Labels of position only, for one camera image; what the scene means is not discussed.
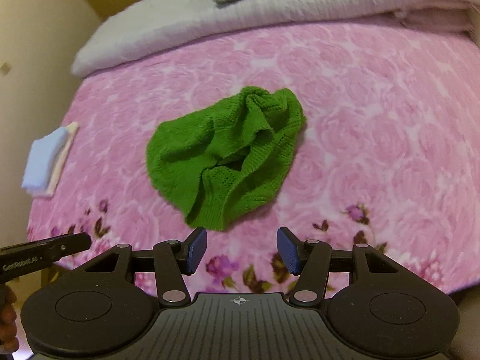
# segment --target pink floral bedspread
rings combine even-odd
[[[117,243],[150,249],[191,231],[152,188],[146,145],[159,123],[245,85],[290,88],[307,128],[274,202],[208,233],[189,291],[288,292],[276,253],[288,226],[337,249],[368,242],[445,292],[480,281],[480,51],[467,38],[385,18],[304,23],[211,37],[87,78],[65,116],[80,123],[31,240],[92,235],[76,267]],[[155,293],[152,274],[137,285]],[[347,285],[330,277],[328,295]]]

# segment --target white blanket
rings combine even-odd
[[[223,7],[213,0],[143,0],[106,20],[71,71],[84,77],[207,35],[268,24],[471,5],[480,0],[241,0]]]

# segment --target light blue towel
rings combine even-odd
[[[49,185],[55,158],[68,139],[68,130],[57,128],[54,132],[32,143],[27,166],[23,174],[22,188],[44,191]]]

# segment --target knitted fabric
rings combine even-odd
[[[304,122],[290,90],[245,87],[160,124],[147,145],[148,174],[189,226],[224,230],[275,196]]]

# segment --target folded white cloth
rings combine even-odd
[[[68,139],[67,142],[65,143],[64,147],[62,150],[57,155],[57,158],[55,160],[53,170],[52,170],[52,175],[50,177],[50,182],[47,186],[47,188],[43,191],[32,191],[28,190],[27,192],[32,195],[34,198],[51,198],[55,194],[55,190],[57,189],[57,185],[60,180],[60,176],[62,175],[63,171],[63,166],[65,165],[65,161],[67,160],[68,153],[70,151],[71,144],[74,141],[75,135],[77,134],[78,130],[78,123],[73,122],[66,126],[66,130],[68,131]]]

